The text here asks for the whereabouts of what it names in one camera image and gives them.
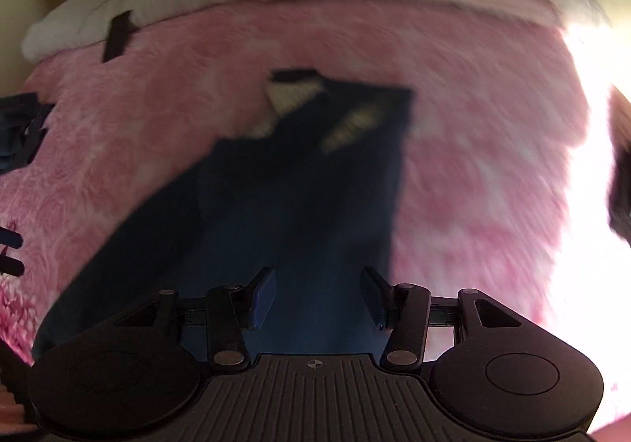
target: black object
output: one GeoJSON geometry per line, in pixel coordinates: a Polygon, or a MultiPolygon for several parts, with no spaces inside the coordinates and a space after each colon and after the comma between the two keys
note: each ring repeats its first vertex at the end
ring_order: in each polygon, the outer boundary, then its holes
{"type": "MultiPolygon", "coordinates": [[[[0,244],[10,246],[11,248],[21,248],[24,240],[18,232],[0,227],[0,244]]],[[[0,253],[0,274],[21,277],[24,274],[24,264],[17,259],[0,253]]]]}
{"type": "Polygon", "coordinates": [[[125,11],[120,15],[116,15],[110,22],[107,40],[105,41],[105,50],[103,51],[103,63],[122,56],[131,35],[138,30],[132,24],[130,17],[131,11],[125,11]]]}
{"type": "Polygon", "coordinates": [[[385,287],[368,269],[368,309],[393,327],[379,365],[367,354],[250,362],[241,330],[263,320],[274,288],[264,269],[248,287],[209,291],[217,303],[161,291],[49,351],[28,382],[40,425],[73,440],[590,440],[598,369],[478,290],[432,298],[413,284],[385,287]],[[421,365],[428,327],[445,324],[455,346],[421,365]],[[187,326],[207,328],[207,362],[177,344],[187,326]]]}
{"type": "Polygon", "coordinates": [[[0,174],[33,162],[47,130],[43,128],[54,104],[40,104],[36,93],[0,99],[0,174]]]}
{"type": "Polygon", "coordinates": [[[24,239],[18,234],[18,232],[0,227],[0,244],[10,246],[11,248],[21,248],[24,244],[24,239]]]}
{"type": "Polygon", "coordinates": [[[622,151],[609,195],[609,226],[631,244],[631,152],[622,151]]]}

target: pink bed sheet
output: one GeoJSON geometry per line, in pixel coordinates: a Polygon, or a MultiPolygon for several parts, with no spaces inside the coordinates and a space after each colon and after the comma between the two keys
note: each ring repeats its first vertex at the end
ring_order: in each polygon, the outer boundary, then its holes
{"type": "MultiPolygon", "coordinates": [[[[9,255],[26,267],[0,278],[0,337],[24,359],[60,292],[130,211],[261,118],[269,70],[315,67],[416,92],[392,281],[440,296],[484,290],[599,365],[594,425],[631,409],[629,372],[612,357],[622,343],[594,321],[602,280],[609,306],[623,296],[603,255],[631,262],[607,228],[605,90],[581,85],[558,31],[414,1],[291,0],[160,22],[106,64],[102,49],[36,69],[24,89],[57,104],[50,132],[31,166],[0,177],[0,224],[23,234],[9,255]]],[[[431,334],[428,357],[447,338],[431,334]]]]}

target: dark blue jeans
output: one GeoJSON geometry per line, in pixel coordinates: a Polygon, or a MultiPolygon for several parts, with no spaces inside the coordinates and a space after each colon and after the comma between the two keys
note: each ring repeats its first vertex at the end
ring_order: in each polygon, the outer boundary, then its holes
{"type": "MultiPolygon", "coordinates": [[[[52,307],[34,356],[160,289],[204,296],[276,270],[259,352],[379,354],[360,272],[388,269],[409,90],[325,80],[326,91],[264,140],[222,140],[140,206],[52,307]],[[352,109],[382,103],[380,125],[325,154],[319,143],[352,109]]],[[[203,337],[183,341],[196,356],[203,337]]]]}

